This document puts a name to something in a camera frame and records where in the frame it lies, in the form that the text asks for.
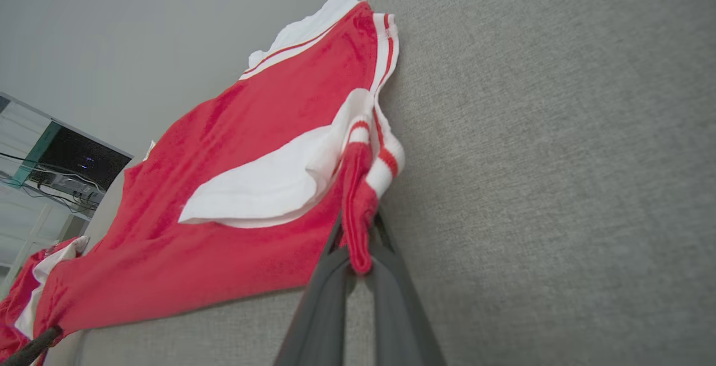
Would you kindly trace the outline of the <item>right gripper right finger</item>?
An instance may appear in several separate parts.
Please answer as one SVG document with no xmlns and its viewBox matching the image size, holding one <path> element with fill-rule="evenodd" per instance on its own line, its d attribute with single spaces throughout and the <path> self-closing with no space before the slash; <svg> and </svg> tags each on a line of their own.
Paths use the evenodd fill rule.
<svg viewBox="0 0 716 366">
<path fill-rule="evenodd" d="M 381 213 L 369 249 L 376 365 L 445 365 L 440 345 L 397 242 Z"/>
</svg>

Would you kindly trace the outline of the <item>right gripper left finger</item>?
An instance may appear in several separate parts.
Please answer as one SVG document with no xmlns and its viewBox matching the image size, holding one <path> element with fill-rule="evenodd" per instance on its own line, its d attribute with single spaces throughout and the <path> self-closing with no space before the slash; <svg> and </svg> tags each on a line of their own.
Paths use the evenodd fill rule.
<svg viewBox="0 0 716 366">
<path fill-rule="evenodd" d="M 343 365 L 347 298 L 356 284 L 338 216 L 302 295 L 275 365 Z"/>
</svg>

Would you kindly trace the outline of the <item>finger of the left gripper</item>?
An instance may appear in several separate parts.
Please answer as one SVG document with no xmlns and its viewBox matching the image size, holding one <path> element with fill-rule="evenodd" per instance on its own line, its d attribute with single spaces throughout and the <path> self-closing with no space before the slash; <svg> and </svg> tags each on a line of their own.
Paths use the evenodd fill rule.
<svg viewBox="0 0 716 366">
<path fill-rule="evenodd" d="M 53 326 L 41 333 L 38 338 L 21 348 L 18 353 L 11 355 L 2 362 L 2 365 L 31 365 L 38 360 L 49 348 L 61 338 L 63 330 L 59 326 Z"/>
</svg>

